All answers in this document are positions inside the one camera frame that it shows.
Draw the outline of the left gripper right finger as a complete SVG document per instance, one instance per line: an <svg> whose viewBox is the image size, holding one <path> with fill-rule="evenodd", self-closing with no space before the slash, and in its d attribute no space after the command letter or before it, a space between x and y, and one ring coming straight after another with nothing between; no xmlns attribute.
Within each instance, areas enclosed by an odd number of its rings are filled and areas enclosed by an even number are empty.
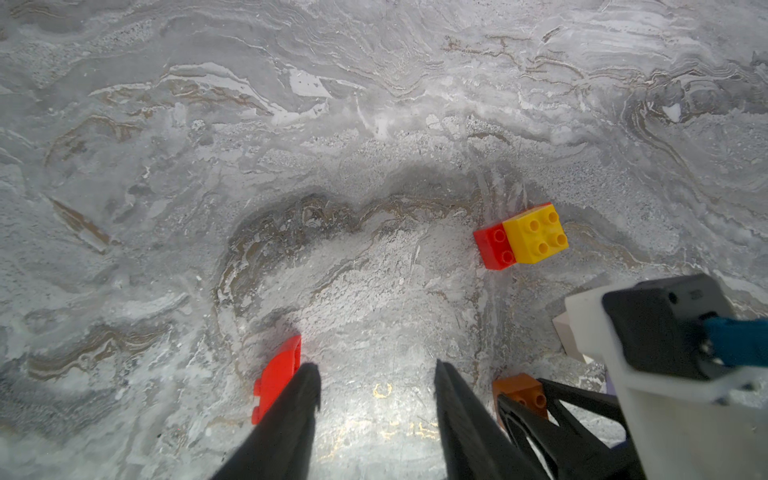
<svg viewBox="0 0 768 480"><path fill-rule="evenodd" d="M436 363L435 395L449 479L544 479L541 466L514 447L450 363Z"/></svg>

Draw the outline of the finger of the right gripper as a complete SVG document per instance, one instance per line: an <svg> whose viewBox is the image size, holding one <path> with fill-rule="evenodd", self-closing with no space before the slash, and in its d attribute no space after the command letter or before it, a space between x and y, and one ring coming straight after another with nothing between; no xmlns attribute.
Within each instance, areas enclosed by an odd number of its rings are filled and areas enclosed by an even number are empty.
<svg viewBox="0 0 768 480"><path fill-rule="evenodd" d="M645 473L615 396L536 379L543 385L548 418L499 395L497 418L514 447L552 479L643 479ZM619 424L625 438L610 447L568 407L581 408Z"/></svg>

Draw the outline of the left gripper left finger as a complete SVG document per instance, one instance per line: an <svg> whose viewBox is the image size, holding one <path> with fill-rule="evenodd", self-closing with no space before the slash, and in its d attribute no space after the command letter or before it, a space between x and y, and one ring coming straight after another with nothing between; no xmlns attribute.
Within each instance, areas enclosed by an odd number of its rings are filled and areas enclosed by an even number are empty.
<svg viewBox="0 0 768 480"><path fill-rule="evenodd" d="M302 365L264 418L215 479L305 479L321 405L321 376L314 363Z"/></svg>

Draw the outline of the orange 2x2 lego brick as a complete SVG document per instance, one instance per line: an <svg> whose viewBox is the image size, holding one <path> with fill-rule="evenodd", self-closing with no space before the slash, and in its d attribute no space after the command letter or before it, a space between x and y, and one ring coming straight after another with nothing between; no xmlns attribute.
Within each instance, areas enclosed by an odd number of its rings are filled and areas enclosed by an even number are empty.
<svg viewBox="0 0 768 480"><path fill-rule="evenodd" d="M547 419L547 399L543 391L543 385L538 380L527 374L519 374L506 378L498 378L492 382L493 400L499 395L509 397L511 400L532 410L538 416Z"/></svg>

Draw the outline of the small red lego brick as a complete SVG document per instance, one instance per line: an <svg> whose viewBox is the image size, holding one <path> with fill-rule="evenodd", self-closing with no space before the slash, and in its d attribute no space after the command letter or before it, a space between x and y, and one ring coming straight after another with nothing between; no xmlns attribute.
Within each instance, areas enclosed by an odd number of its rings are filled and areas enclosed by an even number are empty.
<svg viewBox="0 0 768 480"><path fill-rule="evenodd" d="M257 425L292 380L301 363L302 337L295 335L282 343L254 382L253 395L259 404L253 409L251 422Z"/></svg>

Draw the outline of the red 2x4 lego brick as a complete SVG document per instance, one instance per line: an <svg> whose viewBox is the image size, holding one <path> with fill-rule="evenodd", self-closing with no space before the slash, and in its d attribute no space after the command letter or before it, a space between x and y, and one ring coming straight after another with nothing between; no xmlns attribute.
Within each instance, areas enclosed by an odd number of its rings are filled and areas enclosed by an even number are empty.
<svg viewBox="0 0 768 480"><path fill-rule="evenodd" d="M502 223L473 232L486 269L500 271L516 264L516 258Z"/></svg>

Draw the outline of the yellow 2x2 lego brick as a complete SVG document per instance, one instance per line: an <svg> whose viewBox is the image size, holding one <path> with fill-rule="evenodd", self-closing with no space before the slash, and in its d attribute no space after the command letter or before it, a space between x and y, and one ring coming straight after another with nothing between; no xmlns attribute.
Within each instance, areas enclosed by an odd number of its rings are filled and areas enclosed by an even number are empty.
<svg viewBox="0 0 768 480"><path fill-rule="evenodd" d="M528 209L502 222L517 263L535 264L569 248L552 203Z"/></svg>

